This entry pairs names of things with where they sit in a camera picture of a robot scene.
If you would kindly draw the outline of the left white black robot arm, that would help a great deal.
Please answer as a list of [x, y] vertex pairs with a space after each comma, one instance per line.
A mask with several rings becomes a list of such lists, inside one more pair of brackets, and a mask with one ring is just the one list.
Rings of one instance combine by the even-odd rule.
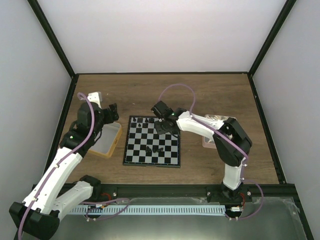
[[82, 103], [77, 118], [63, 136], [56, 155], [38, 184], [22, 202], [13, 202], [9, 214], [17, 227], [15, 239], [28, 233], [49, 240], [65, 215], [77, 205], [97, 202], [102, 196], [101, 181], [85, 175], [60, 195], [67, 178], [102, 136], [105, 125], [119, 119], [116, 103], [102, 109], [98, 100]]

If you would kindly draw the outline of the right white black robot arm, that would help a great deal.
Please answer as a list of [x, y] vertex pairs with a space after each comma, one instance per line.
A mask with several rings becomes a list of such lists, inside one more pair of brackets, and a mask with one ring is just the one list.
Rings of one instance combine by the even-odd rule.
[[184, 131], [208, 138], [215, 143], [217, 153], [225, 164], [221, 195], [229, 202], [236, 200], [240, 196], [244, 168], [253, 145], [238, 121], [233, 117], [224, 121], [210, 121], [183, 108], [174, 111], [168, 107], [158, 109], [154, 106], [151, 111], [158, 118], [154, 127], [159, 135]]

